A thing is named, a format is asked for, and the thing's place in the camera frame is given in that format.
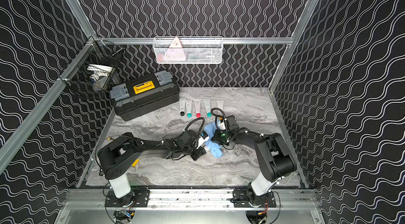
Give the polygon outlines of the blue microfiber cloth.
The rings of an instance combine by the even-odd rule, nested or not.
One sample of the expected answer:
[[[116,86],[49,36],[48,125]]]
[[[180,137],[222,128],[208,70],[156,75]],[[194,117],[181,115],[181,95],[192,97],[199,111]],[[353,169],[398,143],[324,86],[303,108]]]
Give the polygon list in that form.
[[[205,141],[205,145],[210,150],[213,157],[220,158],[223,155],[221,146],[214,142],[214,134],[216,129],[215,122],[211,122],[204,127],[203,131],[208,135],[208,140]]]

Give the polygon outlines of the white tube teal cap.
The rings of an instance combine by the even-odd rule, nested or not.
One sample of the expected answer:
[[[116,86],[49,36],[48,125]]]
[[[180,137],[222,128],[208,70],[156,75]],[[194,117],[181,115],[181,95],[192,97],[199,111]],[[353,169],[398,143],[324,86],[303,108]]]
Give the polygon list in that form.
[[[211,109],[212,109],[211,100],[209,98],[204,99],[204,106],[205,106],[207,117],[212,117],[212,114],[211,114]]]

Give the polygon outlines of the white tube green cap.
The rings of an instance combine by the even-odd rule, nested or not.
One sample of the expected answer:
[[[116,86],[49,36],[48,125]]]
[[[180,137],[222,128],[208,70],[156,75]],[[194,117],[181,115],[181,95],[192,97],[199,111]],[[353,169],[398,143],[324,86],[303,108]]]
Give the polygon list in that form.
[[[186,113],[187,113],[188,118],[192,117],[192,108],[193,108],[193,101],[191,99],[187,99],[186,100]]]

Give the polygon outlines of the white tube black cap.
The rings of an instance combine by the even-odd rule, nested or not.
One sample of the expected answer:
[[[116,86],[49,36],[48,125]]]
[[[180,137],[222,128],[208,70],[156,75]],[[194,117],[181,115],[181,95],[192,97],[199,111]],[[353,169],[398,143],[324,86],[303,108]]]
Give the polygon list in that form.
[[[180,115],[184,116],[185,115],[185,109],[186,109],[186,99],[181,98],[179,100],[179,108],[180,108]]]

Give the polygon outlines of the white tube pink cap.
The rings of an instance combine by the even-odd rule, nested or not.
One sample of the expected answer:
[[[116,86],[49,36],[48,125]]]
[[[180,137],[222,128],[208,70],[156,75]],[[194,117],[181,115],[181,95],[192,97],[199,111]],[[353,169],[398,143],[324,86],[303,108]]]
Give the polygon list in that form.
[[[194,105],[195,105],[196,117],[200,118],[201,117],[201,99],[194,100]]]

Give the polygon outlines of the white tube orange cap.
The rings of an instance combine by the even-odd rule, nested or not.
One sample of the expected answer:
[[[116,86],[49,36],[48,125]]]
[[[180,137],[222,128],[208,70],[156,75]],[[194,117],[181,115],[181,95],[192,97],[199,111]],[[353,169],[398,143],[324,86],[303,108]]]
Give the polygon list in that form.
[[[224,111],[224,101],[223,100],[218,100],[217,101],[217,108]]]

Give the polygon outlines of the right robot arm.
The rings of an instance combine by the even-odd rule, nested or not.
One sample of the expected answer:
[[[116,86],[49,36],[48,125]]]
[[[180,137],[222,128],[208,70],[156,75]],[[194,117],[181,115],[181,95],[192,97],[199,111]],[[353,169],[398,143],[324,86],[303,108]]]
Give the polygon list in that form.
[[[296,171],[297,164],[279,133],[263,134],[241,128],[234,116],[216,118],[213,126],[212,141],[218,145],[243,145],[255,151],[260,173],[247,186],[248,195],[262,197],[280,180]]]

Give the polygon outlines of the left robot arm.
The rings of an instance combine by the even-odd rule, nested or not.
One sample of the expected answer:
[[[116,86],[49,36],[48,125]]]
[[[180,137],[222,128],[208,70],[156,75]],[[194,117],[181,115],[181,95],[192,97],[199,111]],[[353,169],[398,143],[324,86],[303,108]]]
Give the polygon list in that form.
[[[102,147],[97,158],[115,197],[121,199],[131,192],[127,171],[136,160],[159,157],[177,161],[189,156],[196,161],[206,154],[204,147],[199,146],[199,139],[200,135],[193,130],[185,130],[174,138],[161,141],[143,140],[125,133]]]

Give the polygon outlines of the yellow marker pen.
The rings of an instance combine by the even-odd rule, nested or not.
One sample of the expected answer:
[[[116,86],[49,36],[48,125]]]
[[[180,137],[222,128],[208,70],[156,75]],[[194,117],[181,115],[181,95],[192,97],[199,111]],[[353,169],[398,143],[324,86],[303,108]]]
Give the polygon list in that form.
[[[138,163],[139,163],[139,159],[137,159],[133,164],[132,164],[132,167],[135,167]]]

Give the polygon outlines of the black toolbox yellow latch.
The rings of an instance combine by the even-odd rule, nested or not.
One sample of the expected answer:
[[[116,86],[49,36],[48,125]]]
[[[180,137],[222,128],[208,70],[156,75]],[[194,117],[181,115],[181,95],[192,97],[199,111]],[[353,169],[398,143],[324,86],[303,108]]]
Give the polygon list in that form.
[[[168,71],[160,71],[114,86],[110,98],[116,115],[130,121],[179,101],[180,88]]]

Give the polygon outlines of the pink triangle item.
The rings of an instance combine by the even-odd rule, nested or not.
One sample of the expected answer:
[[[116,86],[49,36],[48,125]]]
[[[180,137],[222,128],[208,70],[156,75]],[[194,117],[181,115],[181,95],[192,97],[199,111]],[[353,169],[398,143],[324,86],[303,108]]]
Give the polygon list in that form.
[[[164,62],[182,62],[186,60],[186,55],[181,41],[178,37],[175,37],[166,50],[163,61]]]

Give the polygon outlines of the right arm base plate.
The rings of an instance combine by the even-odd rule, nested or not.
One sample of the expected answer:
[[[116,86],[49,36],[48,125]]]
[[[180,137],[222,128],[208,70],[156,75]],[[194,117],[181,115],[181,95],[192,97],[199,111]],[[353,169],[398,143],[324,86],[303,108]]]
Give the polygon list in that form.
[[[236,208],[276,208],[277,206],[273,192],[256,195],[252,189],[234,190],[230,202]]]

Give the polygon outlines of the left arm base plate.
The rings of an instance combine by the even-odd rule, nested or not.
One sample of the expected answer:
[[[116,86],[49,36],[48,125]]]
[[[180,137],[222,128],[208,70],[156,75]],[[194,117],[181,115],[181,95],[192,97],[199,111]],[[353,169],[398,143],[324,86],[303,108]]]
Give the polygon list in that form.
[[[149,196],[149,190],[132,190],[122,198],[117,198],[113,191],[109,191],[104,206],[107,208],[145,208],[148,205]]]

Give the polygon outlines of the clear wall basket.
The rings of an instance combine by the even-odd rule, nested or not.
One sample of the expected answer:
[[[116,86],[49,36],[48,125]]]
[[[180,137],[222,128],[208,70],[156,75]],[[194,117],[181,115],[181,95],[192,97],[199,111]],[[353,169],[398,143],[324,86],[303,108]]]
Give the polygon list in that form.
[[[186,60],[182,62],[164,62],[163,56],[175,37],[155,37],[153,52],[159,64],[220,64],[224,50],[222,37],[176,36],[184,48]]]

